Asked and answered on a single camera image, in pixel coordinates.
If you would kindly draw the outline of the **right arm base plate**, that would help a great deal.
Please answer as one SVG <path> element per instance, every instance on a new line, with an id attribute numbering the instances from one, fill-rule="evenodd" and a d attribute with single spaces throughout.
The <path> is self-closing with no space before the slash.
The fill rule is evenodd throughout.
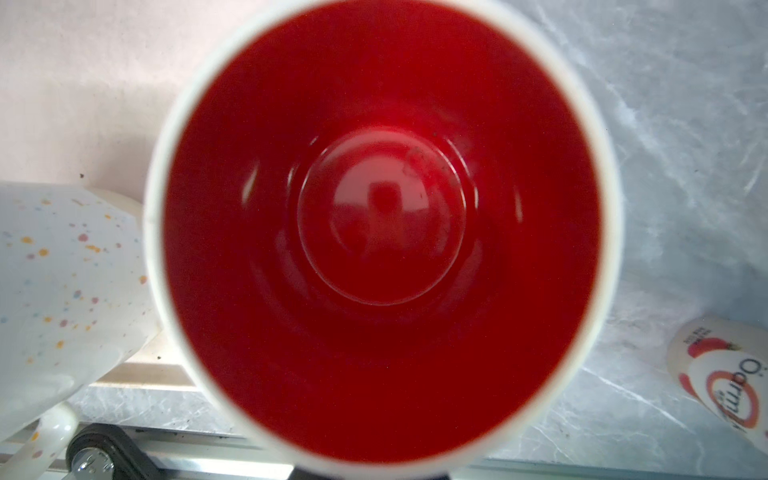
<path id="1" fill-rule="evenodd" d="M 65 479 L 161 480 L 167 474 L 155 465 L 118 426 L 90 424 L 66 449 Z"/>

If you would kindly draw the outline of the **red inside white mug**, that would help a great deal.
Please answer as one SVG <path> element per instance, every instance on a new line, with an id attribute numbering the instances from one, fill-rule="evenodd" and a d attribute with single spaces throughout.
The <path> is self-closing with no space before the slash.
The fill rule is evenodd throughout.
<path id="1" fill-rule="evenodd" d="M 608 128 L 499 1 L 277 1 L 179 95 L 150 286 L 194 383 L 326 478 L 431 479 L 566 387 L 615 295 Z"/>

